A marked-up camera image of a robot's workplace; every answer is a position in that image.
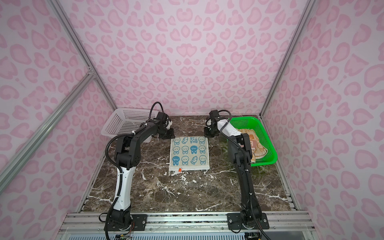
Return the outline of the blue bunny pattern towel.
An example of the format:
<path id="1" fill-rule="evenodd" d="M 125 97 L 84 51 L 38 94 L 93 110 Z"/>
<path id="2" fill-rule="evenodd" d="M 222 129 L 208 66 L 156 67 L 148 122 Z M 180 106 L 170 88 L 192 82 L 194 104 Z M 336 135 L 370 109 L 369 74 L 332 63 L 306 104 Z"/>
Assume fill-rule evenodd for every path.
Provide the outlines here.
<path id="1" fill-rule="evenodd" d="M 208 139 L 198 137 L 176 137 L 171 140 L 169 171 L 209 170 Z"/>

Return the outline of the white plastic basket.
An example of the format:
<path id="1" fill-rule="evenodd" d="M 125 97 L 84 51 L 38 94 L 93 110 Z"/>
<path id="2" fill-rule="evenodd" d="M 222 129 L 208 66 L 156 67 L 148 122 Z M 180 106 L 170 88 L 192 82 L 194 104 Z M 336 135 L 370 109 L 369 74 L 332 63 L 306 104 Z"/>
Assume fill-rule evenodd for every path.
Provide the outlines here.
<path id="1" fill-rule="evenodd" d="M 140 127 L 149 118 L 150 110 L 118 108 L 104 124 L 101 134 L 113 138 L 121 134 L 129 134 Z"/>

